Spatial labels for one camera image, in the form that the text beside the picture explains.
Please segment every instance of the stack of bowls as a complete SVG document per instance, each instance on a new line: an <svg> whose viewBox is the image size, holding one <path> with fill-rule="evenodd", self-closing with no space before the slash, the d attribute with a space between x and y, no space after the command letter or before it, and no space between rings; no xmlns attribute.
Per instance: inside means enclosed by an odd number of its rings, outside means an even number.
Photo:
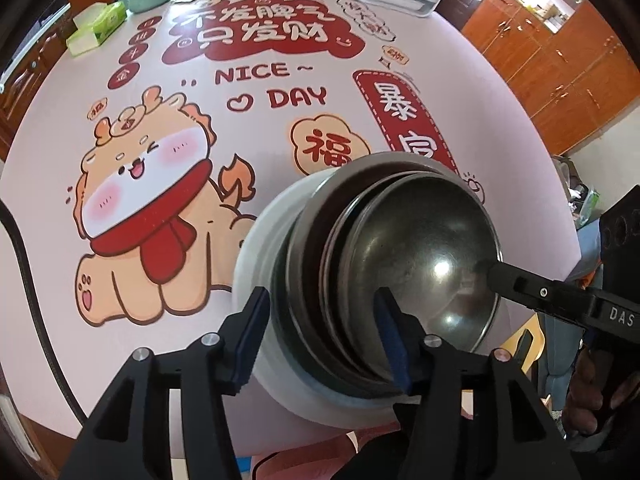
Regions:
<svg viewBox="0 0 640 480"><path fill-rule="evenodd" d="M500 259L473 192L442 164L386 152L340 168L297 218L273 272L273 323L305 372L351 397L396 396L372 299L388 286L401 309L473 351L498 297Z"/></svg>

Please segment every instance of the pink cheek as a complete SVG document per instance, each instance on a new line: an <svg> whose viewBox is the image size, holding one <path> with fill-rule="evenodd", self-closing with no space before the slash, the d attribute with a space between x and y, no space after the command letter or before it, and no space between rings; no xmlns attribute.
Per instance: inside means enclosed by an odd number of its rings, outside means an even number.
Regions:
<svg viewBox="0 0 640 480"><path fill-rule="evenodd" d="M160 163L171 166L192 161L198 155L198 146L201 144L198 142L200 140L198 136L201 135L203 135L201 131L188 130L162 140L158 148Z"/></svg>
<svg viewBox="0 0 640 480"><path fill-rule="evenodd" d="M87 218L94 221L107 219L118 208L121 196L122 188L119 184L111 182L100 186L91 196L91 203L86 211Z"/></svg>

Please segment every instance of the heart symbol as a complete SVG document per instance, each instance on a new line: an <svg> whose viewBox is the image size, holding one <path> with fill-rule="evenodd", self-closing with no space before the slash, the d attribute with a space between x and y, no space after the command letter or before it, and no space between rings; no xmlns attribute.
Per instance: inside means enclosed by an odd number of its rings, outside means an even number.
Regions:
<svg viewBox="0 0 640 480"><path fill-rule="evenodd" d="M226 102L226 108L231 112L245 112L254 105L254 97L250 94L240 94Z"/></svg>

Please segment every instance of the red scarf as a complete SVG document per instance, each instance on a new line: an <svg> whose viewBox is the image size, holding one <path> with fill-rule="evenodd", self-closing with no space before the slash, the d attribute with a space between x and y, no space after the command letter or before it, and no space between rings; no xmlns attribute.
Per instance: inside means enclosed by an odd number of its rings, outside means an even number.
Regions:
<svg viewBox="0 0 640 480"><path fill-rule="evenodd" d="M201 160L162 195L107 232L91 240L100 256L117 256L140 247L148 278L162 285L182 270L196 229L178 215L204 187L213 164Z"/></svg>

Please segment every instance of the red banner graphic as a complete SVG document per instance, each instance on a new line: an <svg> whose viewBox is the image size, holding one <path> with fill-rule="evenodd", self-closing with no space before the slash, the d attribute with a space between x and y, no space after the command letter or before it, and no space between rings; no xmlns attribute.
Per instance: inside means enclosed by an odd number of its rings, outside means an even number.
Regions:
<svg viewBox="0 0 640 480"><path fill-rule="evenodd" d="M270 49L282 54L325 50L351 58L365 46L349 22L315 0L212 0L203 7L191 6L174 23L169 34L178 39L162 54L165 64L201 54L227 61Z"/></svg>
<svg viewBox="0 0 640 480"><path fill-rule="evenodd" d="M392 150L433 158L460 174L427 108L403 79L373 70L358 70L353 78Z"/></svg>

